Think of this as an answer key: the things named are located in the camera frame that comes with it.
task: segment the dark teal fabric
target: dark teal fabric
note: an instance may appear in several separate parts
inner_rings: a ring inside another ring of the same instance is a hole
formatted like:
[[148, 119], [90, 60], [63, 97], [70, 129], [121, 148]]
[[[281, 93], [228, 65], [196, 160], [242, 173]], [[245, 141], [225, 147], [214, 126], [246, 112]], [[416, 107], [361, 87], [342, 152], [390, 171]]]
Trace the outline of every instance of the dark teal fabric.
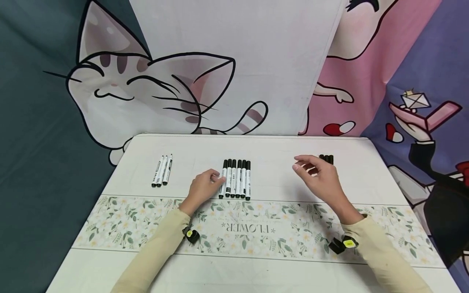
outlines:
[[[128, 0], [102, 4], [143, 40]], [[113, 167], [65, 80], [84, 0], [0, 1], [0, 284], [45, 292]]]

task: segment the beige sleeve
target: beige sleeve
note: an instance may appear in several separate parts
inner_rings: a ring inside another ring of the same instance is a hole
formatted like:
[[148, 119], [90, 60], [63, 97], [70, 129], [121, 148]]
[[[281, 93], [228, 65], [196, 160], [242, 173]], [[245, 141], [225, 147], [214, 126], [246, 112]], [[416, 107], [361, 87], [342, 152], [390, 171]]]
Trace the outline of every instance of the beige sleeve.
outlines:
[[190, 217], [179, 209], [171, 210], [122, 273], [111, 293], [146, 293], [161, 267], [181, 243], [182, 231], [189, 221]]
[[346, 235], [358, 242], [358, 252], [388, 292], [432, 293], [420, 275], [394, 248], [384, 230], [370, 217], [353, 225], [342, 225], [342, 228]]

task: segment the wrist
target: wrist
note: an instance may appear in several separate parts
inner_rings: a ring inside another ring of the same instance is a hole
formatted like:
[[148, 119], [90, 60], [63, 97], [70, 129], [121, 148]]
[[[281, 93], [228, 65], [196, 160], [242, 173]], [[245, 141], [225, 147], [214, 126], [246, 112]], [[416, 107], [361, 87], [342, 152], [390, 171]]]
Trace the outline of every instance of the wrist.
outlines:
[[191, 197], [187, 197], [180, 205], [179, 210], [192, 217], [195, 211], [199, 208], [200, 204]]
[[340, 222], [344, 225], [353, 225], [364, 219], [363, 215], [357, 211], [345, 196], [343, 199], [330, 206]]

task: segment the yellow label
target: yellow label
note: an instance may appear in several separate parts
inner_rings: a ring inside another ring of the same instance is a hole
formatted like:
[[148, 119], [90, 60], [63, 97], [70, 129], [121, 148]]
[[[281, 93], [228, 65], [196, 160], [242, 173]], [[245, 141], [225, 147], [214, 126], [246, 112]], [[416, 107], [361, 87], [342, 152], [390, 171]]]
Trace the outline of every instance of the yellow label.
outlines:
[[343, 243], [344, 243], [345, 247], [347, 247], [347, 248], [354, 248], [356, 246], [355, 242], [353, 242], [353, 240], [345, 240]]

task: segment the white tabletop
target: white tabletop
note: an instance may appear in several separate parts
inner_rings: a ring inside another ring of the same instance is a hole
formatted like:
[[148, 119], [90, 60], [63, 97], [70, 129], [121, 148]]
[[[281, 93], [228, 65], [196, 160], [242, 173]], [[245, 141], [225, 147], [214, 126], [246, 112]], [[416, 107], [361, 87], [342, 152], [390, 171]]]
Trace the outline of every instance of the white tabletop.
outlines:
[[[170, 183], [150, 183], [161, 155], [173, 154]], [[136, 136], [104, 195], [185, 197], [192, 179], [224, 159], [251, 161], [251, 200], [319, 202], [291, 169], [298, 154], [333, 154], [343, 189], [355, 204], [407, 201], [366, 138], [157, 135]], [[72, 248], [48, 293], [109, 292], [135, 252]], [[416, 267], [434, 292], [460, 292], [443, 268]], [[384, 292], [366, 265], [240, 257], [174, 255], [151, 292]]]

